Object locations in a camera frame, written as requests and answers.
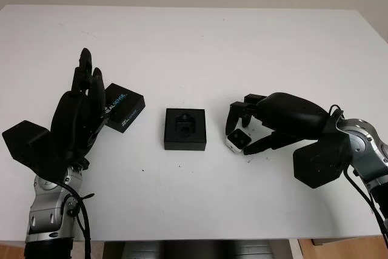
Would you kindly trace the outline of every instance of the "robotic arm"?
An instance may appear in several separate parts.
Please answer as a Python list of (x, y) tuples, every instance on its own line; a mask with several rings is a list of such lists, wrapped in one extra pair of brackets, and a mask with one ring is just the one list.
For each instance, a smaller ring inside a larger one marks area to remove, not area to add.
[[(239, 118), (242, 126), (247, 127), (252, 116), (273, 132), (244, 147), (245, 155), (269, 148), (276, 150), (302, 140), (317, 140), (294, 151), (295, 178), (316, 188), (337, 179), (343, 172), (374, 211), (387, 244), (388, 146), (371, 124), (361, 119), (345, 119), (336, 105), (326, 112), (308, 100), (286, 93), (250, 94), (244, 97), (243, 103), (230, 105), (226, 135), (233, 135)], [(363, 181), (369, 198), (348, 176), (349, 165)], [(380, 206), (384, 223), (373, 199)]]
[(89, 167), (85, 155), (109, 118), (104, 107), (101, 71), (95, 68), (92, 74), (92, 56), (84, 49), (72, 89), (60, 99), (50, 131), (22, 121), (2, 133), (13, 159), (37, 175), (25, 240), (26, 258), (70, 258), (76, 219), (85, 237), (85, 257), (90, 258), (89, 220), (83, 200), (92, 195), (81, 198), (78, 190), (81, 172)]

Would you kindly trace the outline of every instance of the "wooden floor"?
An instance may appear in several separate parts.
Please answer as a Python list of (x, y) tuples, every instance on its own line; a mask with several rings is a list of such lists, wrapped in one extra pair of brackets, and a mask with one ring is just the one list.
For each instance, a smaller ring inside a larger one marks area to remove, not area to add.
[(0, 259), (24, 259), (24, 249), (0, 245)]
[(304, 259), (387, 259), (382, 236), (343, 240), (314, 246), (309, 239), (299, 240)]

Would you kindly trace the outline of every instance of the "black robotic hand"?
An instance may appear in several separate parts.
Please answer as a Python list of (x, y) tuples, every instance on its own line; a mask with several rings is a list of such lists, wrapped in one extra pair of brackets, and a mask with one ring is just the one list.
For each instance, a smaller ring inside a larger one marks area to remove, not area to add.
[(12, 157), (51, 182), (62, 181), (69, 166), (86, 170), (85, 155), (108, 120), (100, 69), (92, 74), (92, 56), (83, 49), (71, 91), (59, 100), (50, 131), (22, 121), (2, 133)]
[(230, 135), (239, 120), (247, 127), (252, 116), (273, 130), (271, 135), (246, 146), (245, 155), (275, 150), (302, 141), (317, 142), (294, 151), (294, 176), (312, 188), (337, 179), (351, 160), (349, 136), (336, 124), (343, 112), (330, 115), (320, 106), (287, 93), (269, 96), (249, 94), (244, 102), (230, 105), (226, 135)]

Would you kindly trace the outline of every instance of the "black box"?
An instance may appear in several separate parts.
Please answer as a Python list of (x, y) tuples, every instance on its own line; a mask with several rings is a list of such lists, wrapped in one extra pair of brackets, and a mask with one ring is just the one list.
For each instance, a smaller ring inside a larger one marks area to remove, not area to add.
[(165, 150), (205, 151), (205, 147), (204, 109), (166, 109)]
[(146, 106), (144, 97), (136, 92), (111, 83), (105, 89), (107, 126), (124, 133)]

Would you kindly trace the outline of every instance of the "black wire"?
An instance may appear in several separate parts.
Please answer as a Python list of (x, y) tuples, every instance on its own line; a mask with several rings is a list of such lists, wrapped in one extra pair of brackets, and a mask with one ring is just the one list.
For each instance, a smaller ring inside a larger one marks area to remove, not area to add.
[(78, 195), (77, 191), (74, 190), (71, 186), (63, 183), (63, 182), (56, 182), (57, 185), (63, 187), (67, 191), (69, 191), (72, 196), (76, 199), (77, 203), (79, 204), (79, 207), (81, 208), (82, 216), (84, 218), (85, 223), (85, 229), (81, 228), (82, 234), (85, 238), (85, 259), (90, 259), (90, 253), (92, 251), (92, 248), (90, 246), (90, 225), (89, 225), (89, 218), (87, 216), (87, 211), (85, 204), (83, 202), (83, 199)]
[(337, 109), (341, 110), (340, 106), (337, 105), (337, 104), (333, 104), (332, 106), (330, 106), (330, 109), (329, 109), (329, 115), (332, 115), (332, 110), (333, 108), (336, 107)]
[(77, 219), (79, 228), (81, 229), (82, 233), (84, 233), (84, 232), (85, 232), (85, 229), (84, 229), (84, 227), (82, 226), (82, 223), (81, 223), (81, 220), (79, 219), (79, 215), (78, 215), (78, 214), (76, 215), (76, 219)]
[(349, 174), (347, 173), (348, 168), (349, 168), (349, 164), (346, 165), (346, 167), (344, 169), (344, 176), (349, 181), (349, 183), (357, 190), (357, 192), (365, 199), (365, 201), (367, 202), (367, 204), (370, 206), (371, 210), (375, 214), (378, 226), (380, 228), (381, 234), (383, 235), (383, 238), (384, 238), (384, 242), (385, 242), (386, 247), (388, 249), (388, 240), (387, 240), (388, 231), (387, 231), (387, 229), (386, 229), (386, 227), (384, 225), (384, 221), (381, 218), (381, 215), (378, 213), (378, 211), (377, 211), (377, 209), (375, 207), (375, 204), (373, 202), (373, 198), (372, 198), (372, 196), (369, 195), (370, 196), (370, 199), (369, 199), (367, 197), (367, 195), (361, 190), (361, 188), (358, 187), (356, 182), (354, 182), (354, 180), (349, 177)]
[(371, 194), (369, 194), (369, 198), (370, 198), (370, 201), (372, 202), (372, 206), (373, 206), (371, 208), (373, 210), (373, 213), (375, 214), (376, 220), (378, 222), (378, 226), (380, 227), (380, 231), (383, 234), (384, 241), (386, 242), (386, 246), (388, 248), (388, 240), (387, 240), (388, 231), (387, 231), (387, 228), (385, 227), (384, 221), (383, 221), (383, 219), (381, 218), (380, 214), (378, 213), (378, 211), (376, 209), (376, 206), (375, 206), (375, 203), (373, 201), (373, 197), (371, 196)]

